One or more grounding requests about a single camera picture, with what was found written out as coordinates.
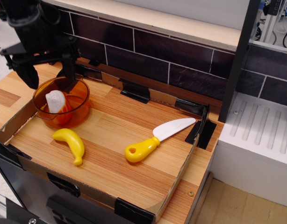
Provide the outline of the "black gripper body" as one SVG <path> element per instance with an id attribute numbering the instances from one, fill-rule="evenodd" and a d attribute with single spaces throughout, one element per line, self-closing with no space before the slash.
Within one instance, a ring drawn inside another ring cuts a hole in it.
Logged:
<path id="1" fill-rule="evenodd" d="M 0 54 L 5 57 L 9 68 L 15 64 L 35 65 L 60 61 L 64 70 L 74 70 L 80 57 L 76 38 L 52 32 L 49 25 L 10 23 L 20 42 L 4 48 Z"/>

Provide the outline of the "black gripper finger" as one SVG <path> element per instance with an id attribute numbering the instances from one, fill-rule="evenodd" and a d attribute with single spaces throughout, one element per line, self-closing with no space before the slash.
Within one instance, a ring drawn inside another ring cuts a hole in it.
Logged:
<path id="1" fill-rule="evenodd" d="M 31 89 L 36 90 L 39 86 L 39 76 L 32 63 L 13 64 L 13 70 Z"/>
<path id="2" fill-rule="evenodd" d="M 65 91 L 71 91 L 77 82 L 75 60 L 72 58 L 71 54 L 64 53 L 62 54 L 61 62 L 62 62 L 64 74 L 68 79 L 68 85 L 65 88 Z"/>

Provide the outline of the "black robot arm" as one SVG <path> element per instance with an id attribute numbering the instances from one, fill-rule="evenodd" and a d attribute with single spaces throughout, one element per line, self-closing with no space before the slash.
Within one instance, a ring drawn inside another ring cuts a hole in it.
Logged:
<path id="1" fill-rule="evenodd" d="M 20 40 L 18 44 L 0 51 L 7 66 L 29 88 L 37 89 L 39 77 L 34 66 L 61 62 L 64 76 L 73 83 L 76 78 L 75 62 L 80 52 L 76 38 L 63 34 L 59 28 L 60 11 L 41 0 L 0 0 L 0 6 Z"/>

